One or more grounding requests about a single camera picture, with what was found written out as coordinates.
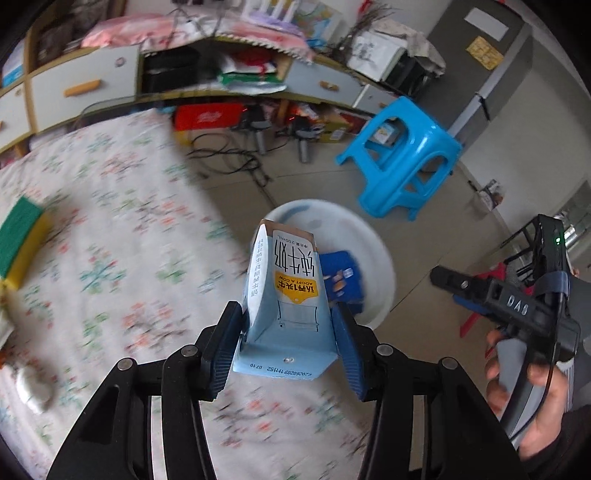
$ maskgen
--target bed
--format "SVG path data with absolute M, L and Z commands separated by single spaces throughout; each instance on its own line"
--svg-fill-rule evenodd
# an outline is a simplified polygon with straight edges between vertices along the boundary
M 193 343 L 241 299 L 247 257 L 154 110 L 78 130 L 1 170 L 0 218 L 22 194 L 54 228 L 24 285 L 8 293 L 16 331 L 5 348 L 10 362 L 38 369 L 53 398 L 34 414 L 2 368 L 0 434 L 44 479 L 117 360 L 149 362 Z M 230 373 L 218 399 L 202 404 L 218 478 L 356 478 L 367 428 L 329 377 Z M 152 451 L 154 477 L 164 479 L 159 406 L 156 397 Z

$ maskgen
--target finger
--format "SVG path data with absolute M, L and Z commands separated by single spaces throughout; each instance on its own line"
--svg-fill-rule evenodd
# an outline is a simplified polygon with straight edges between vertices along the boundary
M 484 367 L 484 372 L 487 380 L 492 380 L 499 376 L 501 367 L 499 365 L 499 359 L 497 357 L 491 358 Z
M 486 334 L 486 343 L 488 346 L 493 347 L 501 340 L 505 338 L 505 335 L 500 330 L 491 330 Z
M 502 412 L 509 401 L 509 393 L 499 385 L 498 380 L 491 380 L 486 386 L 486 402 L 495 414 Z
M 545 387 L 546 382 L 548 381 L 549 372 L 550 367 L 548 366 L 530 365 L 527 376 L 533 385 Z M 554 367 L 548 395 L 536 417 L 536 421 L 538 425 L 540 425 L 540 428 L 543 428 L 544 426 L 560 428 L 568 394 L 568 379 L 557 367 Z

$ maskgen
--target orange drawer handle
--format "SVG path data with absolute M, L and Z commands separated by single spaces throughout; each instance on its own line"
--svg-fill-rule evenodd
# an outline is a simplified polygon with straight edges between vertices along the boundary
M 324 90 L 330 90 L 331 92 L 338 92 L 340 90 L 338 85 L 335 85 L 334 83 L 325 82 L 324 80 L 319 81 L 318 85 L 320 85 Z
M 64 90 L 64 97 L 75 97 L 78 95 L 84 95 L 85 93 L 92 92 L 100 87 L 102 80 L 91 80 L 90 82 L 81 83 L 80 85 L 75 85 L 73 87 L 67 88 Z

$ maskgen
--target blue gripper pad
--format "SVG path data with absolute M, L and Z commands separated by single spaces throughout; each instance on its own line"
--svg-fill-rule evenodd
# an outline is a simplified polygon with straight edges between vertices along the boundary
M 490 314 L 490 310 L 483 307 L 482 305 L 478 305 L 476 303 L 471 302 L 470 300 L 463 299 L 458 295 L 453 296 L 453 301 L 456 302 L 458 305 L 461 305 L 465 309 L 471 310 L 474 313 L 478 313 L 485 317 L 486 315 Z
M 202 388 L 211 400 L 226 386 L 244 318 L 242 306 L 237 301 L 229 301 L 203 350 L 201 372 L 205 378 Z
M 357 325 L 349 308 L 342 302 L 332 308 L 332 323 L 351 390 L 361 401 L 374 400 L 369 396 L 376 373 L 373 354 L 379 345 L 377 338 L 370 328 Z

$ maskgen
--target wall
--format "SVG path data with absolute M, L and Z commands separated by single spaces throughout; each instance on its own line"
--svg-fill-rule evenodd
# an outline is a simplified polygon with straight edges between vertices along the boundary
M 506 187 L 498 212 L 512 231 L 537 213 L 553 215 L 591 178 L 591 100 L 534 42 L 532 71 L 462 163 L 478 183 Z
M 452 0 L 382 0 L 394 8 L 392 18 L 415 30 L 429 33 Z M 353 25 L 361 0 L 323 0 L 340 11 L 347 24 Z
M 191 13 L 191 7 L 187 5 L 178 5 L 178 7 L 182 7 L 188 14 Z M 166 15 L 175 8 L 177 5 L 174 5 L 170 0 L 127 0 L 125 13 L 127 15 L 142 13 Z
M 521 0 L 505 0 L 505 4 L 512 8 L 515 12 L 521 15 L 521 17 L 529 23 L 534 31 L 534 38 L 539 41 L 544 47 L 546 47 L 554 57 L 562 64 L 562 66 L 573 76 L 579 86 L 587 92 L 579 73 L 574 68 L 573 62 L 570 61 L 569 56 L 560 46 L 558 40 L 552 35 L 548 27 L 540 20 L 540 18 L 533 13 L 529 7 L 526 6 Z

